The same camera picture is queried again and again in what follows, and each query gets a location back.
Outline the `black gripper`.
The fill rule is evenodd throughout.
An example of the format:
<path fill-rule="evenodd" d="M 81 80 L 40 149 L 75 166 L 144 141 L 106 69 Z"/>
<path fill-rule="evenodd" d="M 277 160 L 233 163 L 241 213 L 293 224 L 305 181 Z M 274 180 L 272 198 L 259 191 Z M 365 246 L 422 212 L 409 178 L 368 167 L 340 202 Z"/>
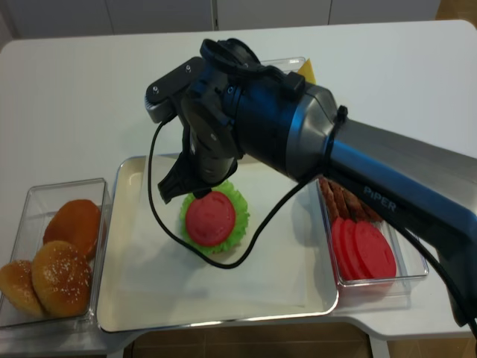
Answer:
<path fill-rule="evenodd" d="M 196 199 L 205 197 L 212 189 L 204 189 L 203 182 L 210 185 L 222 182 L 240 156 L 232 116 L 223 109 L 224 101 L 233 100 L 235 87 L 229 83 L 228 75 L 209 60 L 204 59 L 203 64 L 204 68 L 181 100 L 190 127 L 190 159 L 180 154 L 158 183 L 165 204 L 189 193 Z"/>

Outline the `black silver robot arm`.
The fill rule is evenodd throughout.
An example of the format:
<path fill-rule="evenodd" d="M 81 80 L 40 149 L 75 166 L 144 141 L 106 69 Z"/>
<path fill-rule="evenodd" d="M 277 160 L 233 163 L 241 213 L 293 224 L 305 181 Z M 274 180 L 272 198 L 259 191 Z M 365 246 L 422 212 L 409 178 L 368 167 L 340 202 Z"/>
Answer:
<path fill-rule="evenodd" d="M 296 182 L 323 175 L 399 231 L 447 287 L 454 319 L 476 328 L 476 160 L 349 119 L 332 93 L 262 65 L 241 41 L 204 40 L 200 55 L 153 82 L 159 126 L 179 118 L 183 149 L 159 183 L 164 202 L 204 197 L 250 155 Z"/>

